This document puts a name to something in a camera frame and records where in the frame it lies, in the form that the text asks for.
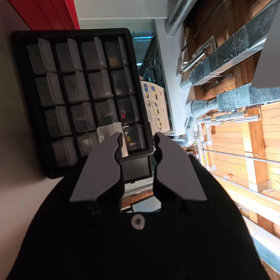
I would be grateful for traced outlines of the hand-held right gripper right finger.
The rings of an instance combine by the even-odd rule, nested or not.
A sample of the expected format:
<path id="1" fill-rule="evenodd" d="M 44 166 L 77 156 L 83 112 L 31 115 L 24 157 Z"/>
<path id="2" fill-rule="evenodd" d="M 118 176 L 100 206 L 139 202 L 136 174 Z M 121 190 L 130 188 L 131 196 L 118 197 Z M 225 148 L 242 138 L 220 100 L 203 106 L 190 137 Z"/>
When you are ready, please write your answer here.
<path id="1" fill-rule="evenodd" d="M 188 153 L 175 141 L 156 133 L 156 167 L 153 194 L 161 202 L 161 211 L 179 211 L 186 202 L 206 202 L 207 196 Z"/>

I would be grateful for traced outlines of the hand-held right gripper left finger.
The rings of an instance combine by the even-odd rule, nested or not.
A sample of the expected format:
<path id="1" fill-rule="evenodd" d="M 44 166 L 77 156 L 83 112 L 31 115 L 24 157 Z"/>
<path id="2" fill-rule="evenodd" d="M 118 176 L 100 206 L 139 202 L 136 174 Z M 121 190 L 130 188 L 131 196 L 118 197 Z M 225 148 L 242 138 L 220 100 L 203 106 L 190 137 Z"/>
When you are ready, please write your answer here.
<path id="1" fill-rule="evenodd" d="M 96 211 L 121 211 L 124 194 L 122 144 L 123 135 L 116 132 L 90 152 L 70 202 L 89 202 Z"/>

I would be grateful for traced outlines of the clear plastic drawer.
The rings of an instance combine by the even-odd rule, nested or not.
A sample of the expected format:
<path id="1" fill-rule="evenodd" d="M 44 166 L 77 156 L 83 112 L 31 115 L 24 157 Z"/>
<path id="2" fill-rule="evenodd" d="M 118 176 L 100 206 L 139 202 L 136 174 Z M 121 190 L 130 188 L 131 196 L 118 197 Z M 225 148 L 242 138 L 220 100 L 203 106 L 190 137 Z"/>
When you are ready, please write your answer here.
<path id="1" fill-rule="evenodd" d="M 106 126 L 98 127 L 97 128 L 97 135 L 99 139 L 99 143 L 102 143 L 105 141 L 107 138 L 115 134 L 116 132 L 122 133 L 122 138 L 123 138 L 123 144 L 121 148 L 122 156 L 127 157 L 128 156 L 128 150 L 125 142 L 125 136 L 123 132 L 123 127 L 121 122 L 114 122 L 113 124 L 109 124 Z"/>

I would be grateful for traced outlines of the set of clear drawers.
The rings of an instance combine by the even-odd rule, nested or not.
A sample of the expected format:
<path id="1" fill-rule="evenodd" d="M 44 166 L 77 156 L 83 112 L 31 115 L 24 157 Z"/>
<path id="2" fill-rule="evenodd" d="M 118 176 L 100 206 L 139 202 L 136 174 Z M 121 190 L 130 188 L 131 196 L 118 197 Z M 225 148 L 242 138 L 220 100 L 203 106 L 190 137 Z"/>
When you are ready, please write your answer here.
<path id="1" fill-rule="evenodd" d="M 128 154 L 146 149 L 139 98 L 121 36 L 102 41 L 67 38 L 55 44 L 39 38 L 27 44 L 37 96 L 56 166 L 73 166 L 99 144 L 97 128 L 121 122 Z M 109 57 L 120 66 L 110 68 Z M 126 118 L 121 118 L 121 111 Z M 135 142 L 130 147 L 126 137 Z"/>

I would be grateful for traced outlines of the black drawer cabinet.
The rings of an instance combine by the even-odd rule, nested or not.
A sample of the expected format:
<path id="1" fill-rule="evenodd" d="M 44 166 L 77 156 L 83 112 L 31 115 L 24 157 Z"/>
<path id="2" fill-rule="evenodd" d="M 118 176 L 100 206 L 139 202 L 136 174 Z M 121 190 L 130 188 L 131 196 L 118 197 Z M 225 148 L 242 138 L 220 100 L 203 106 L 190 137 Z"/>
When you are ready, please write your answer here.
<path id="1" fill-rule="evenodd" d="M 154 151 L 153 136 L 148 121 L 145 108 L 145 101 L 142 95 L 141 82 L 136 65 L 136 58 L 130 31 L 126 28 L 113 29 L 88 29 L 88 30 L 52 30 L 52 31 L 15 31 L 11 35 L 12 48 L 15 56 L 19 77 L 25 96 L 27 109 L 30 117 L 30 123 L 33 130 L 35 145 L 38 158 L 44 174 L 50 179 L 56 179 L 64 176 L 71 166 L 58 168 L 53 154 L 50 153 L 50 138 L 47 131 L 47 125 L 40 101 L 37 96 L 37 90 L 34 82 L 34 74 L 31 68 L 30 59 L 27 53 L 27 44 L 37 43 L 39 38 L 47 39 L 51 42 L 51 47 L 55 53 L 55 44 L 63 43 L 67 38 L 73 38 L 77 41 L 91 41 L 93 37 L 100 37 L 104 42 L 113 40 L 121 36 L 125 42 L 126 53 L 129 60 L 132 81 L 136 95 L 139 98 L 139 112 L 143 123 L 143 132 L 145 135 L 146 149 L 130 153 L 124 157 L 123 161 L 138 159 L 151 156 Z"/>

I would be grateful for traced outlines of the red plastic bin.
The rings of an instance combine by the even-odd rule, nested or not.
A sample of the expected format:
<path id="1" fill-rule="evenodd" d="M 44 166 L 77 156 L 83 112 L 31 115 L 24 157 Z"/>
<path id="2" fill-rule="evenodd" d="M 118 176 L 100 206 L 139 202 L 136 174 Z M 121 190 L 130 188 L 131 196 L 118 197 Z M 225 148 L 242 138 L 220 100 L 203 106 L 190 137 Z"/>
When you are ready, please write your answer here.
<path id="1" fill-rule="evenodd" d="M 80 30 L 74 0 L 8 0 L 31 30 Z"/>

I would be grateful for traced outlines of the dark glass panel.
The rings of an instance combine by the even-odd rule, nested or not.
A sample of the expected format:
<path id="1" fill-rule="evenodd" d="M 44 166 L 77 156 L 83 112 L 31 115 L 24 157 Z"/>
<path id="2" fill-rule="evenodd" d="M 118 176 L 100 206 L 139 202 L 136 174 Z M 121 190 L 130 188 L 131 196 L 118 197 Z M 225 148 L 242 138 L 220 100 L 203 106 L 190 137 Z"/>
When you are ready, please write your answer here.
<path id="1" fill-rule="evenodd" d="M 125 184 L 135 183 L 153 175 L 151 156 L 127 160 L 121 162 L 121 165 Z"/>

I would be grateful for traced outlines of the thin metal conduit rod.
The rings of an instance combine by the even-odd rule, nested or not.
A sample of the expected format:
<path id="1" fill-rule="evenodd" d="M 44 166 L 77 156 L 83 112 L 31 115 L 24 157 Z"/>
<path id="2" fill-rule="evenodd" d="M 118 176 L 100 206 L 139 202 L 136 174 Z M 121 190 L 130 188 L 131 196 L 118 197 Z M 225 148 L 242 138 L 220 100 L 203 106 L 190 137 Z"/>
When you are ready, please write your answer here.
<path id="1" fill-rule="evenodd" d="M 253 156 L 245 156 L 245 155 L 243 156 L 243 155 L 237 155 L 237 154 L 226 153 L 226 152 L 218 152 L 218 151 L 208 150 L 208 149 L 204 149 L 204 148 L 202 150 L 205 151 L 205 152 L 216 153 L 216 154 L 221 154 L 221 155 L 225 155 L 225 156 L 233 156 L 233 157 L 249 159 L 249 160 L 254 160 L 254 161 L 258 161 L 258 162 L 263 162 L 263 163 L 271 163 L 271 164 L 280 165 L 280 162 L 275 161 L 275 160 L 259 159 L 259 158 L 255 158 Z"/>

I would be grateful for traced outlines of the silver pipe bundle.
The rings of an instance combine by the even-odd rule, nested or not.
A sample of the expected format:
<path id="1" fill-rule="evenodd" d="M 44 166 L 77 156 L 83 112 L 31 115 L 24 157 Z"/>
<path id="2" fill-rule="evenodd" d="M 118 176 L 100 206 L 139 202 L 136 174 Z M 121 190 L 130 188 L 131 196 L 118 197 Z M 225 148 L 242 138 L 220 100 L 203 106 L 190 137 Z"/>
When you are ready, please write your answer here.
<path id="1" fill-rule="evenodd" d="M 203 166 L 205 166 L 208 170 L 211 170 L 211 165 L 209 163 L 208 152 L 215 152 L 212 150 L 208 150 L 205 146 L 212 145 L 212 134 L 211 127 L 212 126 L 221 126 L 226 123 L 250 123 L 261 121 L 262 115 L 260 108 L 258 109 L 258 114 L 249 116 L 248 110 L 229 113 L 224 115 L 219 115 L 217 117 L 204 117 L 197 119 L 196 125 L 198 128 L 197 133 L 195 133 L 195 145 L 198 149 L 198 157 Z"/>

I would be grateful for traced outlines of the silver ceiling pipes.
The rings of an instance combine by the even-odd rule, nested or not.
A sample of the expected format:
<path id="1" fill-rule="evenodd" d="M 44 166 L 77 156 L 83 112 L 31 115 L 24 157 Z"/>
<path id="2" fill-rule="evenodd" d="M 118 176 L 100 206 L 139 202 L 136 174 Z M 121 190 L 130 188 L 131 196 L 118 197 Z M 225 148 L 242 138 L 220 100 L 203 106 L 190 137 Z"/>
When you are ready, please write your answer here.
<path id="1" fill-rule="evenodd" d="M 216 50 L 215 37 L 210 37 L 205 44 L 203 44 L 193 55 L 192 59 L 183 62 L 181 70 L 177 73 L 176 77 L 180 78 L 185 72 L 194 68 L 203 58 L 207 57 Z"/>

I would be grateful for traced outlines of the silver round duct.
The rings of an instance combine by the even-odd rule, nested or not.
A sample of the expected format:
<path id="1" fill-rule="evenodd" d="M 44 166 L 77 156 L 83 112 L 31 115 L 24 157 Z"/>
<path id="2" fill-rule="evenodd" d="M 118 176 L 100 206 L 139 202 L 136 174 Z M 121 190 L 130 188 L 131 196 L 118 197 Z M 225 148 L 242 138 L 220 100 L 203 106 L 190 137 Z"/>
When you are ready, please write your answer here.
<path id="1" fill-rule="evenodd" d="M 204 141 L 202 139 L 202 128 L 199 128 L 197 121 L 209 111 L 216 109 L 218 109 L 218 102 L 216 98 L 209 101 L 193 100 L 187 103 L 185 105 L 185 136 L 175 136 L 173 138 L 173 141 L 184 148 L 192 146 L 195 140 L 198 140 L 200 142 Z"/>

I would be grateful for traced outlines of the grey insulated air duct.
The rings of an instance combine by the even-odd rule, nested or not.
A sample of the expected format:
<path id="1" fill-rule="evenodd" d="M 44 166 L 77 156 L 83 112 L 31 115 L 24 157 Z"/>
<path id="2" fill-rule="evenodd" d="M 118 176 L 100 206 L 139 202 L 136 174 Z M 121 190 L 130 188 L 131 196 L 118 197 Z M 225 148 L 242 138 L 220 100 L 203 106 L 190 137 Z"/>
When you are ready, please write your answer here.
<path id="1" fill-rule="evenodd" d="M 280 273 L 280 240 L 243 217 L 248 231 L 253 239 L 258 256 L 277 273 Z"/>
<path id="2" fill-rule="evenodd" d="M 221 74 L 263 49 L 279 8 L 279 0 L 271 1 L 249 22 L 243 25 L 224 44 L 201 61 L 181 82 L 181 89 L 203 85 L 215 74 Z"/>
<path id="3" fill-rule="evenodd" d="M 218 94 L 216 98 L 218 110 L 227 111 L 258 104 L 278 102 L 280 100 L 280 88 L 257 89 L 256 87 L 251 87 L 251 83 L 247 83 Z"/>

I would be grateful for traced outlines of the silver duct pipe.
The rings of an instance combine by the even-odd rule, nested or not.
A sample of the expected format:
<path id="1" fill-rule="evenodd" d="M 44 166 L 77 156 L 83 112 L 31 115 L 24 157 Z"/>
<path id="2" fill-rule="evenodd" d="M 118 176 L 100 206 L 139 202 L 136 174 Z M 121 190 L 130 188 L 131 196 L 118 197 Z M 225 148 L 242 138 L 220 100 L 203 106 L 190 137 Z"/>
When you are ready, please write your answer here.
<path id="1" fill-rule="evenodd" d="M 179 0 L 171 16 L 165 22 L 166 34 L 174 36 L 191 12 L 197 0 Z"/>

